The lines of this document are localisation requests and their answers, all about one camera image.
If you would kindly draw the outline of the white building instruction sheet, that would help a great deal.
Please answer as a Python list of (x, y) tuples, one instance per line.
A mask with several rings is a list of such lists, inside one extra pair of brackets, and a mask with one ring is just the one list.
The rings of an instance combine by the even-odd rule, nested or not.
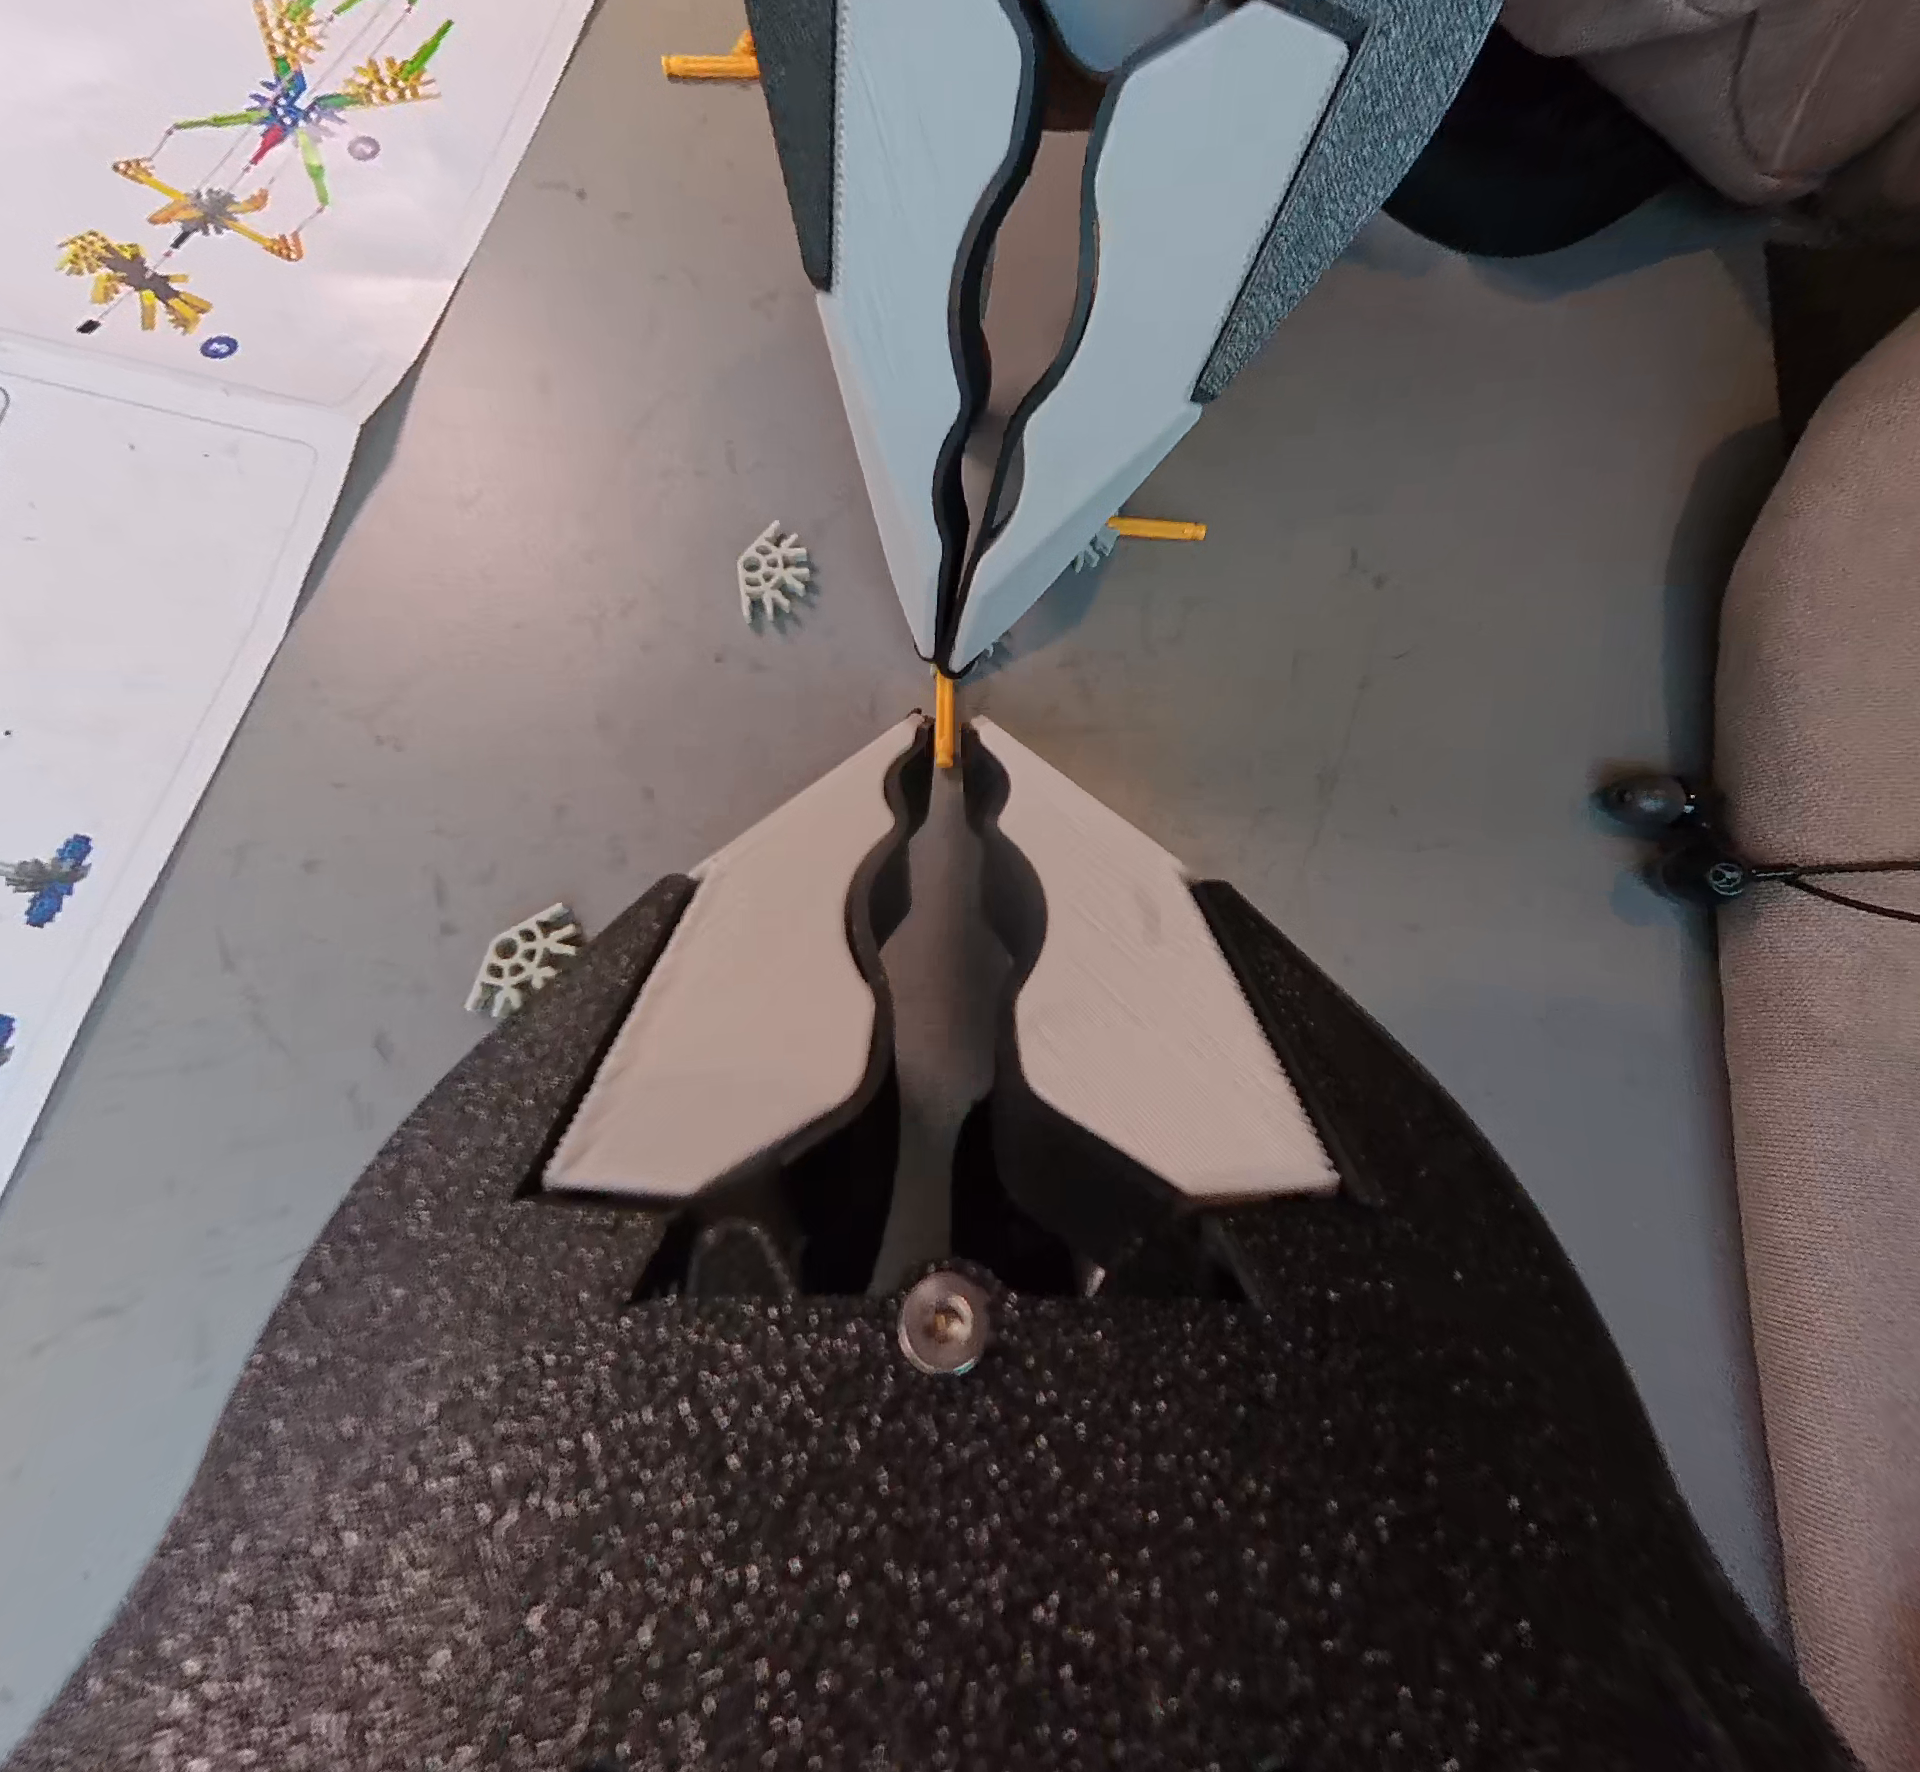
[(3, 0), (3, 1150), (595, 0)]

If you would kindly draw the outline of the black wired earphones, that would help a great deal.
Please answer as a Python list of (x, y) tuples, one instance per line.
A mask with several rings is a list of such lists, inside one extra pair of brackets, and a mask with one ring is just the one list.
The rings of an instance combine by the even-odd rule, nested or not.
[(1912, 904), (1848, 891), (1853, 880), (1916, 878), (1916, 859), (1773, 862), (1742, 852), (1718, 817), (1712, 795), (1671, 774), (1626, 774), (1594, 791), (1598, 815), (1650, 846), (1647, 880), (1667, 899), (1718, 912), (1757, 889), (1795, 891), (1853, 915), (1918, 923)]

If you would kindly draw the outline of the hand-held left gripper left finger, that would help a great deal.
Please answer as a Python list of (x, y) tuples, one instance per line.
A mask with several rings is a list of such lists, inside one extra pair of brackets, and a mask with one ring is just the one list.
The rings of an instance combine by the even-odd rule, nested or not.
[(910, 714), (711, 853), (540, 1195), (659, 1210), (642, 1298), (860, 1297), (900, 1166), (882, 946), (910, 907), (933, 731)]

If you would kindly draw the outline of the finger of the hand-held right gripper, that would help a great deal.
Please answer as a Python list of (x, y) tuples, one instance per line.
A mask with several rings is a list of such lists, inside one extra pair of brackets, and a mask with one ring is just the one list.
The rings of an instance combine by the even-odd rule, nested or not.
[(1252, 0), (1201, 13), (1111, 82), (1074, 316), (1011, 421), (952, 671), (1020, 620), (1195, 425), (1201, 373), (1349, 62), (1334, 28)]
[(835, 0), (835, 380), (912, 643), (945, 660), (961, 451), (987, 392), (980, 283), (1037, 117), (1020, 0)]

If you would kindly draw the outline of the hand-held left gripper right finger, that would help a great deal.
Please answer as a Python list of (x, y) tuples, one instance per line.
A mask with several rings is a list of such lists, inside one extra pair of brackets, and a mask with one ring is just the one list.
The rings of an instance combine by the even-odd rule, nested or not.
[(1328, 1201), (1341, 1171), (1188, 865), (991, 720), (961, 737), (995, 998), (987, 1152), (1040, 1281), (1209, 1276), (1209, 1218)]

